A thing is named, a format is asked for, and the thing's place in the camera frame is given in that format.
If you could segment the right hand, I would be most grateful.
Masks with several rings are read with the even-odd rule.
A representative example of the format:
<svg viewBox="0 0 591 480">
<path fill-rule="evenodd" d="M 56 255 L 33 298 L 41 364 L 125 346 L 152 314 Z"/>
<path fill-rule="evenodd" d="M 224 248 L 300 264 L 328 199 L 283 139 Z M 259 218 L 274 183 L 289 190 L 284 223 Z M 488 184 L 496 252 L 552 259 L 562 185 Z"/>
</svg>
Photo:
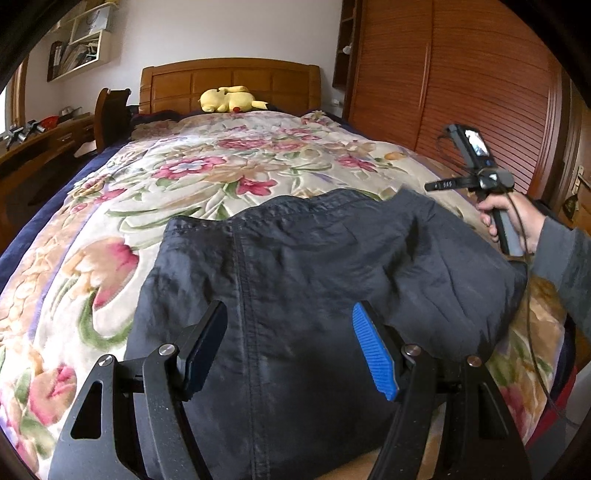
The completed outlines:
<svg viewBox="0 0 591 480">
<path fill-rule="evenodd" d="M 521 248 L 528 254 L 536 252 L 546 216 L 527 197 L 519 192 L 490 194 L 477 204 L 477 209 L 493 242 L 500 241 L 497 223 L 491 214 L 497 209 L 508 214 L 513 228 L 519 235 Z"/>
</svg>

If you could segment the grey right sleeve forearm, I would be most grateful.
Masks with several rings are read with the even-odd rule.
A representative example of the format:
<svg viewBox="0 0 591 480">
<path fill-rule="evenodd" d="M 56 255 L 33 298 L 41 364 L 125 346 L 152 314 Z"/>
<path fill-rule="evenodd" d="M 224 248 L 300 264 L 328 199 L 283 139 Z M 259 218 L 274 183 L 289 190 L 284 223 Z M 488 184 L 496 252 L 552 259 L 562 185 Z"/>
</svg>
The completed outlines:
<svg viewBox="0 0 591 480">
<path fill-rule="evenodd" d="M 590 236 L 547 217 L 537 245 L 533 272 L 552 283 L 560 302 L 590 338 Z"/>
</svg>

